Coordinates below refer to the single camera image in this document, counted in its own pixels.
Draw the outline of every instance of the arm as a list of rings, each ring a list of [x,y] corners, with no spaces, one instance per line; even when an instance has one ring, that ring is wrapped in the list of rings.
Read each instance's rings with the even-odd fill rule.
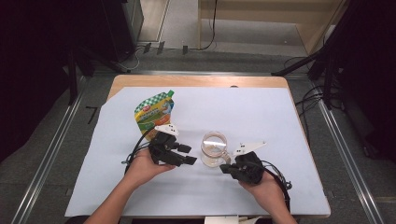
[[[271,175],[264,172],[262,182],[256,186],[244,182],[239,182],[239,184],[254,196],[257,203],[271,215],[275,223],[297,223],[285,205],[282,190]]]
[[[139,151],[124,178],[85,223],[118,223],[125,204],[134,190],[154,176],[173,168],[175,166],[168,164],[154,164],[148,150]]]

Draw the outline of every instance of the glass cup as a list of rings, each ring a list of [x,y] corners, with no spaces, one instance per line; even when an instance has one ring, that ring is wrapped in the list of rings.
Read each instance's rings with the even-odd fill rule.
[[[202,162],[209,167],[217,167],[226,162],[231,163],[227,152],[227,139],[222,133],[209,132],[204,136],[201,144]]]

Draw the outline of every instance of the wrist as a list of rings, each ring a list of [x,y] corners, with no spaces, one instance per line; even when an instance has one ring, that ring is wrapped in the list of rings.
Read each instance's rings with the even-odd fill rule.
[[[288,210],[280,210],[270,213],[271,218],[276,224],[292,224],[296,223],[294,217],[290,214]]]
[[[119,183],[120,188],[130,191],[132,193],[132,191],[136,190],[137,188],[139,188],[139,184],[136,181],[127,179],[127,178],[123,178],[120,183]]]

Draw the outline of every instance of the colorful package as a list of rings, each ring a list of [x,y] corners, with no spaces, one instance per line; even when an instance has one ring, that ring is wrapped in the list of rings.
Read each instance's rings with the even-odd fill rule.
[[[161,92],[143,101],[134,110],[134,119],[142,134],[154,126],[170,123],[171,112],[174,106],[172,100],[173,94],[174,92],[172,90],[168,93]],[[151,131],[146,136],[146,139],[150,141],[156,133],[155,130]]]

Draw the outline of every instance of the white tabletop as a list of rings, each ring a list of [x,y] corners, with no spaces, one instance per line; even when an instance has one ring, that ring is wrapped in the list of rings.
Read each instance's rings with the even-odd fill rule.
[[[192,147],[193,166],[181,165],[156,176],[131,196],[123,212],[133,217],[268,215],[254,198],[220,168],[205,166],[201,141],[223,133],[229,151],[240,143],[265,141],[256,151],[283,173],[293,215],[326,217],[330,207],[287,88],[124,88],[101,109],[87,156],[78,175],[67,217],[90,215],[122,179],[121,164],[141,136],[134,109],[145,99],[173,90],[171,120],[177,141]]]

